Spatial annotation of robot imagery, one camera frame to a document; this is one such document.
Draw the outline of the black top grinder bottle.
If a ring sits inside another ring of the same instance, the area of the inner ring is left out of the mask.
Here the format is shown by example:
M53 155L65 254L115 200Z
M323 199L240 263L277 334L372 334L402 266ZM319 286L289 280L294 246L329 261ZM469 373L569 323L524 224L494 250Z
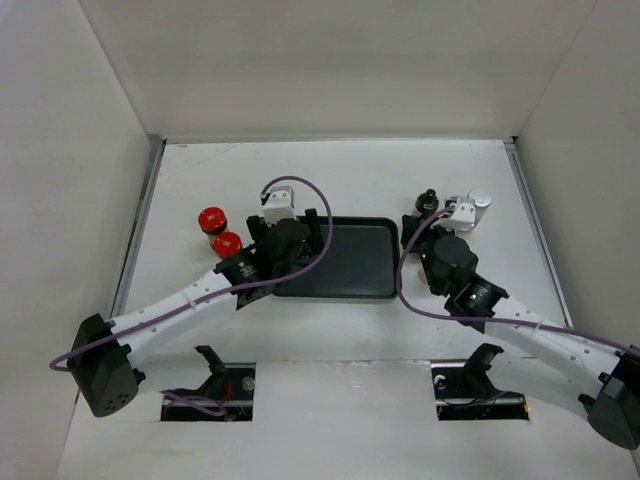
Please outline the black top grinder bottle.
M439 210L440 201L434 189L427 189L419 194L414 208L421 219L426 219Z

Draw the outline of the red lid jar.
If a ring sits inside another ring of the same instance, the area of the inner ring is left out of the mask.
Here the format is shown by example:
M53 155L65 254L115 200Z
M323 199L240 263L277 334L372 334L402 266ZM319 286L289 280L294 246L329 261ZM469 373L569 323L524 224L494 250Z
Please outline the red lid jar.
M213 245L216 238L228 229L226 214L216 206L207 207L200 212L198 225L210 245Z
M212 248L220 258L229 258L242 251L243 243L238 234L225 231L215 237Z

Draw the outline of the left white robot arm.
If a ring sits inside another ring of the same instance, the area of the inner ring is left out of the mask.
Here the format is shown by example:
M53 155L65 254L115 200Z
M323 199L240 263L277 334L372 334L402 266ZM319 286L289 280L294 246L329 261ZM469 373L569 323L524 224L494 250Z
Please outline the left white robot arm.
M94 314L78 327L62 357L79 392L97 417L128 405L151 378L148 360L182 334L205 322L207 313L231 317L270 295L274 287L310 272L328 252L332 225L322 227L316 210L303 218L247 223L253 244L222 258L200 279L130 314L109 320Z

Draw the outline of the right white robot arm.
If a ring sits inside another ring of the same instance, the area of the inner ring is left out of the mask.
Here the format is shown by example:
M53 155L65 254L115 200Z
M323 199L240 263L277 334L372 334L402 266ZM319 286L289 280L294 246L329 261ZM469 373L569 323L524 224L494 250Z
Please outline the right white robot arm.
M444 298L442 321L455 321L540 361L526 367L494 343L467 360L464 384L473 394L514 391L585 420L610 443L639 447L639 350L562 328L529 310L476 272L478 257L449 227L454 213L405 215L404 255L418 255L430 292Z

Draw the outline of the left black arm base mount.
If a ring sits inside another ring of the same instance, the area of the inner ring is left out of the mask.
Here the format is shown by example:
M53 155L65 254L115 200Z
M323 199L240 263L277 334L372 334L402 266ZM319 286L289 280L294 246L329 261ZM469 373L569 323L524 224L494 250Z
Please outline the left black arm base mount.
M210 346L195 351L207 363L208 374L194 387L165 395L164 422L249 422L253 420L257 368L255 363L225 363Z

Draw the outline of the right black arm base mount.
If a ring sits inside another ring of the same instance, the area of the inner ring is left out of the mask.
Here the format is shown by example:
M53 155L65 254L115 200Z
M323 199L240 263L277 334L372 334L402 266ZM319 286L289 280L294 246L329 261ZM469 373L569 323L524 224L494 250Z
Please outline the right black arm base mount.
M467 360L430 365L436 415L440 421L529 420L525 397L494 387L487 372L504 350L481 344Z

